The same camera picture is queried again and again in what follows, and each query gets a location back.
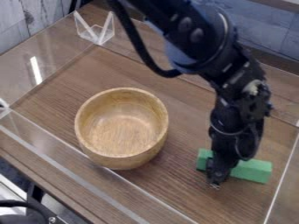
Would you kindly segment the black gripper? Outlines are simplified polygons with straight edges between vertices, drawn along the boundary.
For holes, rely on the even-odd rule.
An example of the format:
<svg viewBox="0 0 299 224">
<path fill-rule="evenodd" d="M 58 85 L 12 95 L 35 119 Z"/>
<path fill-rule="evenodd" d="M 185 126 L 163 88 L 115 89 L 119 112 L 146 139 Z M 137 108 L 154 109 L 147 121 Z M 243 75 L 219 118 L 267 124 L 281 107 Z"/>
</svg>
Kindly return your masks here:
<svg viewBox="0 0 299 224">
<path fill-rule="evenodd" d="M 233 92 L 217 88 L 215 108 L 210 114 L 213 157 L 206 162 L 213 189 L 221 189 L 238 162 L 257 155 L 271 109 L 271 90 L 262 80 L 254 80 Z"/>
</svg>

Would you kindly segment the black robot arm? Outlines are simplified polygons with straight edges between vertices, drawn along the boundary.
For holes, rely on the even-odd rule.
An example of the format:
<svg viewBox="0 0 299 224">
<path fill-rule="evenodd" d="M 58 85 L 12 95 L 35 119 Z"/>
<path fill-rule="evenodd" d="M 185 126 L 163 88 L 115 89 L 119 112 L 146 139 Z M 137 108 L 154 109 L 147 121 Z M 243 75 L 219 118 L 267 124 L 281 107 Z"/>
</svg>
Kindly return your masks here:
<svg viewBox="0 0 299 224">
<path fill-rule="evenodd" d="M 206 175 L 210 186 L 219 188 L 239 162 L 258 153 L 273 110 L 266 72 L 239 43 L 238 29 L 223 9 L 199 6 L 193 0 L 107 0 L 107 4 L 149 68 L 165 78 L 198 74 L 215 91 Z M 170 70 L 157 65 L 147 51 L 127 4 L 165 40 Z"/>
</svg>

